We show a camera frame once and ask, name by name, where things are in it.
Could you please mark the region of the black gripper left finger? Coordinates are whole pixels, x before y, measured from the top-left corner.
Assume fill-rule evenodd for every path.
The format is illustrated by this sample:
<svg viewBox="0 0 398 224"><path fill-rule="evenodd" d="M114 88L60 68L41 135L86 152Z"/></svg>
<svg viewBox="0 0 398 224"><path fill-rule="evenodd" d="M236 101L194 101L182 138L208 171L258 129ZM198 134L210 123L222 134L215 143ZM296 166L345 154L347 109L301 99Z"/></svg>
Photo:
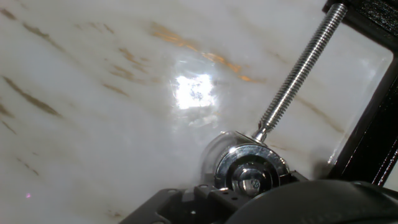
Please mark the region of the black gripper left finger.
<svg viewBox="0 0 398 224"><path fill-rule="evenodd" d="M206 184L192 189L163 189L123 219L121 224L225 223L248 202L247 196Z"/></svg>

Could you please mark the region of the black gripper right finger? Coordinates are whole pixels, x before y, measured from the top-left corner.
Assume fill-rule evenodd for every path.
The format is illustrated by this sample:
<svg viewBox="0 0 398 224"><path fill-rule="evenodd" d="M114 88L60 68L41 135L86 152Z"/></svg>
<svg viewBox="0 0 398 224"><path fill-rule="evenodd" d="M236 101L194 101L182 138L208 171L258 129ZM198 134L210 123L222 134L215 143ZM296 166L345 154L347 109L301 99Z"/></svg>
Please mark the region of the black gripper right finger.
<svg viewBox="0 0 398 224"><path fill-rule="evenodd" d="M297 172L296 170L293 170L290 172L290 181L291 182L305 182L308 179L304 177L302 174Z"/></svg>

